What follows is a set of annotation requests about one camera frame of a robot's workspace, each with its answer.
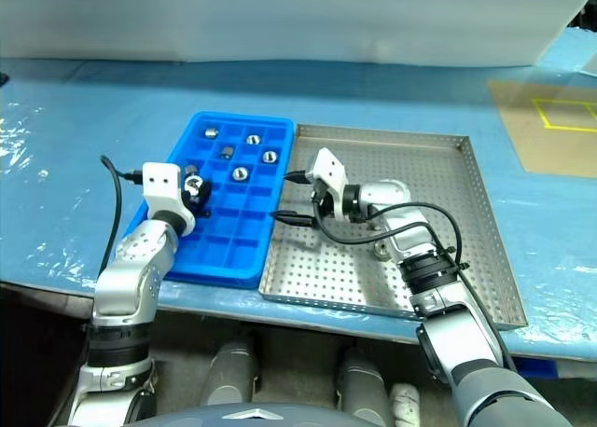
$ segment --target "perforated metal tray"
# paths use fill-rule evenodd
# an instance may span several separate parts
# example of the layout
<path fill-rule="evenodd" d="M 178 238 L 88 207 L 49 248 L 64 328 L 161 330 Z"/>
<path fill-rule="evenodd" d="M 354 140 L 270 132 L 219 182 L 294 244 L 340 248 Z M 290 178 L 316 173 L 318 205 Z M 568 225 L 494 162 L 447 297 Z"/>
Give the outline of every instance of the perforated metal tray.
<path fill-rule="evenodd" d="M 351 183 L 396 178 L 414 200 L 450 211 L 463 234 L 467 277 L 502 328 L 527 325 L 470 140 L 466 136 L 368 131 L 299 125 L 289 171 L 305 169 L 321 147 L 342 161 Z M 279 207 L 311 214 L 309 186 L 285 183 Z M 450 224 L 423 209 L 444 245 L 454 245 Z M 345 237 L 370 235 L 365 224 L 326 220 Z M 259 292 L 267 299 L 316 307 L 416 318 L 410 293 L 392 262 L 380 262 L 372 244 L 345 246 L 310 228 L 276 223 Z"/>

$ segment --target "blue tray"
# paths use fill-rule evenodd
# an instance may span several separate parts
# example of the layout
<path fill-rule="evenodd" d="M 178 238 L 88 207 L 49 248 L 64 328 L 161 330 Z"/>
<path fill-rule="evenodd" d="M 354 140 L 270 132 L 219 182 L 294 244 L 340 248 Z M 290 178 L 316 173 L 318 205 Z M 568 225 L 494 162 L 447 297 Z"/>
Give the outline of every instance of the blue tray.
<path fill-rule="evenodd" d="M 201 112 L 190 120 L 168 162 L 181 168 L 194 164 L 203 178 L 213 181 L 205 207 L 211 215 L 197 219 L 193 232 L 180 239 L 167 279 L 228 287 L 259 285 L 273 229 L 269 212 L 277 208 L 282 193 L 294 127 L 289 119 L 226 113 Z M 208 128 L 218 130 L 215 139 L 205 137 Z M 249 134 L 259 135 L 261 144 L 247 144 Z M 231 159 L 220 158 L 224 146 L 234 147 Z M 278 155 L 274 164 L 262 161 L 270 150 Z M 247 181 L 232 179 L 239 166 L 249 170 Z M 144 202 L 127 234 L 146 217 Z"/>

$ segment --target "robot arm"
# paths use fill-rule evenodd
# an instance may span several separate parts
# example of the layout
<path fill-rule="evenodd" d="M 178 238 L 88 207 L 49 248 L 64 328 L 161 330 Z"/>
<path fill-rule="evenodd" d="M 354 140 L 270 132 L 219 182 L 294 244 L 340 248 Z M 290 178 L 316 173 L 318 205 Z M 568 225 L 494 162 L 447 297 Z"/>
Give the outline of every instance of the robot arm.
<path fill-rule="evenodd" d="M 309 216 L 280 212 L 276 219 L 319 227 L 333 241 L 347 244 L 363 242 L 329 233 L 324 215 L 353 223 L 376 220 L 385 232 L 369 240 L 385 238 L 385 249 L 398 264 L 412 293 L 410 303 L 422 318 L 417 337 L 429 370 L 434 379 L 450 385 L 462 426 L 570 426 L 526 380 L 507 369 L 506 347 L 465 280 L 464 267 L 457 263 L 460 254 L 451 258 L 451 250 L 444 249 L 417 208 L 437 206 L 409 203 L 408 187 L 397 180 L 349 185 L 343 165 L 326 148 L 318 152 L 304 180 L 296 172 L 288 178 L 313 185 L 315 218 L 306 223 Z"/>
<path fill-rule="evenodd" d="M 98 278 L 69 425 L 114 426 L 155 415 L 149 327 L 178 238 L 192 232 L 211 183 L 191 167 L 183 192 L 175 164 L 145 163 L 142 174 L 148 218 L 119 243 Z"/>

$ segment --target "cable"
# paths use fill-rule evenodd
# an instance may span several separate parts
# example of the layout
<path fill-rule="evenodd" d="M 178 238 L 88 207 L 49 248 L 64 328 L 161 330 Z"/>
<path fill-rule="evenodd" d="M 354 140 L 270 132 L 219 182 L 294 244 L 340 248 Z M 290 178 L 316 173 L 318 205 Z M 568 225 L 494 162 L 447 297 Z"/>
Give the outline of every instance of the cable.
<path fill-rule="evenodd" d="M 457 243 L 457 245 L 460 246 L 461 254 L 462 254 L 462 237 L 461 237 L 461 233 L 460 233 L 460 228 L 458 228 L 458 224 L 456 223 L 456 220 L 446 210 L 444 210 L 443 208 L 441 208 L 437 205 L 434 205 L 433 203 L 426 203 L 426 202 L 399 203 L 397 205 L 392 205 L 387 208 L 384 208 L 383 210 L 376 212 L 375 214 L 368 217 L 367 220 L 373 219 L 374 217 L 377 217 L 377 216 L 379 216 L 383 213 L 386 213 L 388 211 L 392 211 L 392 210 L 398 209 L 398 208 L 405 208 L 408 206 L 422 206 L 425 208 L 431 208 L 431 209 L 437 210 L 437 211 L 441 212 L 442 214 L 444 214 L 450 220 L 452 227 L 454 228 L 454 234 L 456 236 L 456 243 Z M 390 238 L 392 236 L 395 236 L 396 234 L 404 232 L 408 229 L 412 229 L 414 227 L 425 227 L 425 228 L 427 228 L 427 230 L 429 231 L 429 234 L 431 235 L 434 242 L 436 243 L 438 250 L 445 251 L 444 246 L 442 245 L 441 241 L 437 237 L 436 232 L 433 230 L 433 228 L 429 224 L 427 224 L 425 222 L 413 222 L 412 224 L 405 225 L 404 227 L 386 231 L 385 233 L 378 234 L 376 236 L 371 236 L 369 238 L 344 239 L 344 238 L 340 238 L 340 237 L 336 236 L 335 234 L 331 233 L 327 229 L 327 227 L 324 225 L 323 218 L 322 218 L 321 214 L 319 213 L 319 205 L 317 204 L 317 201 L 313 202 L 313 213 L 315 216 L 315 220 L 317 221 L 317 224 L 321 228 L 322 232 L 328 238 L 330 238 L 331 240 L 333 240 L 337 243 L 342 243 L 344 245 L 360 245 L 363 243 L 381 241 L 383 239 Z M 516 365 L 514 364 L 514 361 L 512 360 L 512 355 L 510 354 L 510 351 L 507 349 L 506 343 L 504 342 L 504 339 L 502 338 L 500 332 L 497 330 L 497 327 L 495 326 L 495 323 L 493 322 L 491 315 L 487 311 L 487 308 L 481 301 L 479 294 L 477 293 L 477 291 L 475 290 L 473 285 L 470 283 L 470 281 L 467 279 L 467 277 L 465 276 L 463 271 L 460 269 L 458 262 L 456 262 L 456 260 L 453 259 L 450 255 L 446 255 L 446 256 L 449 258 L 452 265 L 458 269 L 458 272 L 457 272 L 458 276 L 460 276 L 466 289 L 468 290 L 470 295 L 473 297 L 473 299 L 477 303 L 477 306 L 479 307 L 481 314 L 485 317 L 485 320 L 487 320 L 487 325 L 489 326 L 490 330 L 492 331 L 493 336 L 495 337 L 495 340 L 497 341 L 497 344 L 502 352 L 502 356 L 503 356 L 505 365 L 511 371 L 514 371 L 515 373 L 518 372 L 516 369 Z"/>
<path fill-rule="evenodd" d="M 383 208 L 382 210 L 379 210 L 376 213 L 373 213 L 372 215 L 368 216 L 366 220 L 371 220 L 371 219 L 378 217 L 384 213 L 388 213 L 389 211 L 399 210 L 401 208 L 409 208 L 409 207 L 430 208 L 439 213 L 442 213 L 450 221 L 451 227 L 454 230 L 454 237 L 456 238 L 456 257 L 455 257 L 454 261 L 456 262 L 457 265 L 459 265 L 460 260 L 463 255 L 463 237 L 460 232 L 460 228 L 458 227 L 458 223 L 456 222 L 456 219 L 454 219 L 454 217 L 448 212 L 448 210 L 445 210 L 441 206 L 435 205 L 433 203 L 427 203 L 424 201 L 410 201 L 407 203 L 398 203 L 396 205 L 388 206 L 386 208 Z"/>
<path fill-rule="evenodd" d="M 114 221 L 112 222 L 112 231 L 110 232 L 110 237 L 108 238 L 108 244 L 105 246 L 104 258 L 102 259 L 102 265 L 100 266 L 100 272 L 98 276 L 102 274 L 104 269 L 108 265 L 108 260 L 110 259 L 110 253 L 112 252 L 112 247 L 114 246 L 114 239 L 118 233 L 118 225 L 120 224 L 120 214 L 122 213 L 122 189 L 120 188 L 120 179 L 119 177 L 122 176 L 122 172 L 118 172 L 117 169 L 110 161 L 106 155 L 102 155 L 100 157 L 100 161 L 102 164 L 110 171 L 112 174 L 112 179 L 114 180 L 114 190 L 116 191 L 116 208 L 114 210 Z"/>

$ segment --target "white wall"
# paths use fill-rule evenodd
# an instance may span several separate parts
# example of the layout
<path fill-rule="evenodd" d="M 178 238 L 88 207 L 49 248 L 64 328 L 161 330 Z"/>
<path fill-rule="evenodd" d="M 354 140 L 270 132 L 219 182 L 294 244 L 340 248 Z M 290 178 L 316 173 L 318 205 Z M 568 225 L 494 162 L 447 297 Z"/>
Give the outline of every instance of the white wall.
<path fill-rule="evenodd" d="M 530 64 L 587 0 L 2 0 L 9 57 Z"/>

